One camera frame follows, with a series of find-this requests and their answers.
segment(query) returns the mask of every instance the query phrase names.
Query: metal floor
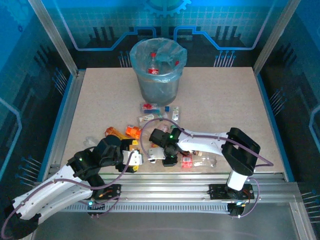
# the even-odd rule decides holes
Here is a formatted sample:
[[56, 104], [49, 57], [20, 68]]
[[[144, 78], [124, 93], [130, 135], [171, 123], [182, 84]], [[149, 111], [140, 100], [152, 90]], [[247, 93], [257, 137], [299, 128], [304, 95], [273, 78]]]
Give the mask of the metal floor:
[[260, 203], [242, 219], [210, 213], [58, 212], [37, 229], [33, 240], [298, 240], [287, 204]]

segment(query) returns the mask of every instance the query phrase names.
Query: clear plastic bottle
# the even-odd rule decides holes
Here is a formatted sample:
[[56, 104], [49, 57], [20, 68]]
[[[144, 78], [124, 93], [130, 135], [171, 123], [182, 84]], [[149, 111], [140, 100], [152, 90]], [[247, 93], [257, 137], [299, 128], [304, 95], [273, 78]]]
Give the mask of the clear plastic bottle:
[[217, 159], [213, 153], [194, 151], [193, 154], [195, 155], [192, 159], [194, 167], [215, 168], [217, 166]]
[[156, 61], [156, 53], [152, 52], [150, 53], [151, 60], [149, 64], [147, 65], [147, 73], [148, 74], [153, 74], [153, 75], [158, 75], [159, 74], [159, 64]]

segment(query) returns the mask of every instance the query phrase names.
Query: beige table surface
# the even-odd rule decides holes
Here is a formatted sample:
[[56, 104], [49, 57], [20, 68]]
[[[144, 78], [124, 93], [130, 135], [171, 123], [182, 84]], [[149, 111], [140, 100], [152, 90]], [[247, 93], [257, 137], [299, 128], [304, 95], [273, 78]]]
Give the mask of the beige table surface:
[[[137, 76], [132, 68], [88, 68], [75, 109], [61, 165], [85, 148], [86, 137], [98, 140], [108, 127], [125, 131], [128, 124], [137, 125], [144, 102]], [[181, 107], [179, 125], [195, 132], [221, 133], [237, 127], [256, 141], [260, 154], [274, 163], [257, 172], [284, 172], [262, 97], [251, 67], [185, 67], [176, 99], [170, 106]], [[212, 167], [182, 168], [181, 160], [174, 167], [163, 167], [147, 159], [139, 166], [140, 173], [227, 173], [231, 170], [223, 156], [216, 157]], [[100, 173], [117, 173], [104, 167]]]

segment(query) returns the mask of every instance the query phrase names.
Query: glass panel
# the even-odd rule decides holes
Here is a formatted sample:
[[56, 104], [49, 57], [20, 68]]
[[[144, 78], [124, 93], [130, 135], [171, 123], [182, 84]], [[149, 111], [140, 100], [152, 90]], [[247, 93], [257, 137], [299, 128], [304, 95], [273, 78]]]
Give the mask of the glass panel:
[[[275, 121], [294, 178], [305, 197], [320, 182], [320, 5], [302, 0], [262, 68]], [[306, 200], [319, 232], [319, 202]]]
[[189, 67], [253, 66], [287, 0], [43, 2], [81, 69], [130, 67], [128, 51], [152, 37], [178, 41]]
[[7, 207], [37, 181], [70, 73], [28, 1], [0, 1], [0, 23], [0, 189]]

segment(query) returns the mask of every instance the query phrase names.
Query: transparent trash bag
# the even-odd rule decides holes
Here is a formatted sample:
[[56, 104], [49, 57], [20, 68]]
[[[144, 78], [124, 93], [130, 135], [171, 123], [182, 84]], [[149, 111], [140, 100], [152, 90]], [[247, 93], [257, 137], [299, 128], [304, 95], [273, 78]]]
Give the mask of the transparent trash bag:
[[[159, 74], [148, 73], [150, 54], [155, 60]], [[187, 50], [167, 38], [152, 38], [139, 41], [130, 51], [130, 61], [147, 103], [160, 106], [170, 104], [177, 96], [179, 79], [187, 63]]]

